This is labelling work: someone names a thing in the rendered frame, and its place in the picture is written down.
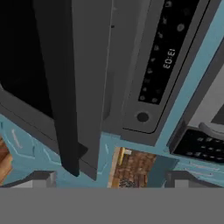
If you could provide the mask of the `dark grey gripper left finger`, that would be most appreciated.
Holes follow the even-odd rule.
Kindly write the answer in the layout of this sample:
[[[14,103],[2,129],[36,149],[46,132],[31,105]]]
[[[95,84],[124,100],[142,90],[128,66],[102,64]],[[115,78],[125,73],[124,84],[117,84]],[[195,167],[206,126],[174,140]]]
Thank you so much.
[[[52,188],[56,186],[54,171],[34,171],[26,178],[8,184],[14,188]]]

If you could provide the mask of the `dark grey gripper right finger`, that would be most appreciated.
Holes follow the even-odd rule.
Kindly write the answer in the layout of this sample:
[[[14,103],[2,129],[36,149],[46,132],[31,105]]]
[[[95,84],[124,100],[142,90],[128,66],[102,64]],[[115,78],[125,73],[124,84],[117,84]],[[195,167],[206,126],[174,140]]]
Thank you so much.
[[[166,188],[220,188],[219,185],[195,178],[188,171],[168,171],[165,178]]]

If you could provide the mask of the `grey oven with clock panel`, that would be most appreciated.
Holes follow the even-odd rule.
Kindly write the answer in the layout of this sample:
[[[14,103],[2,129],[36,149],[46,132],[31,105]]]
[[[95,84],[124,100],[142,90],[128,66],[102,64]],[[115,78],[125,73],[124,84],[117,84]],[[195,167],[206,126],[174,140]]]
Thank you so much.
[[[153,144],[221,0],[112,0],[101,133]],[[0,0],[0,114],[59,152],[33,0]]]

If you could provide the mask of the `dark grey oven door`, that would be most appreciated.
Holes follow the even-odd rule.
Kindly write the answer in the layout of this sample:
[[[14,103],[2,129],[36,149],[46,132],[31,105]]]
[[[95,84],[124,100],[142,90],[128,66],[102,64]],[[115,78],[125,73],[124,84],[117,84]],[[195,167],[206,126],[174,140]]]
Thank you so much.
[[[62,166],[96,179],[112,0],[33,0]]]

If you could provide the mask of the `blue drawer front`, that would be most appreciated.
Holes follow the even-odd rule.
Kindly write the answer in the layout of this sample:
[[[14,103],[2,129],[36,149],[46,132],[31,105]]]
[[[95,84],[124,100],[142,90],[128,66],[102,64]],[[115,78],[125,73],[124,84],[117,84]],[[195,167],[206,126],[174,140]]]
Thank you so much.
[[[191,173],[191,174],[199,180],[205,180],[209,183],[224,187],[224,165],[203,162],[203,161],[196,160],[193,158],[188,158],[188,157],[171,156],[171,158],[176,158],[178,160],[177,164],[173,168],[174,171],[189,172],[188,171],[189,164],[199,165],[199,166],[202,166],[203,168],[209,168],[209,169],[217,172],[217,175],[209,178],[209,177],[194,175],[193,173]]]

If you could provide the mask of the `blue cupboard door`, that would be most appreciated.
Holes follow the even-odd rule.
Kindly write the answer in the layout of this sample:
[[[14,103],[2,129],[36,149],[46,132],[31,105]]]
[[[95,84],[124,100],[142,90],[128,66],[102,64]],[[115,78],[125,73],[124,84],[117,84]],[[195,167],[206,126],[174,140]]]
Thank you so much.
[[[19,149],[15,144],[11,130],[16,131],[18,141],[23,146]],[[97,180],[92,180],[83,171],[79,177],[74,177],[66,171],[60,162],[60,157],[39,140],[32,137],[15,123],[0,115],[0,135],[3,137],[10,154],[13,156],[12,166],[23,172],[47,170],[57,172],[58,187],[107,187],[109,172],[114,151],[114,141],[109,135],[101,135],[98,161]]]

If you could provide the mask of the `grey appliance with black keypad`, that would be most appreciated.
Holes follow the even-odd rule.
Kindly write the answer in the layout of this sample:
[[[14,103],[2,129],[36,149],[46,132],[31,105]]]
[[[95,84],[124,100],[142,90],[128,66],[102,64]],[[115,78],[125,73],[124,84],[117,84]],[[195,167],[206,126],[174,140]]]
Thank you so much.
[[[202,132],[200,123],[224,125],[224,38],[167,143],[172,155],[224,165],[224,140]]]

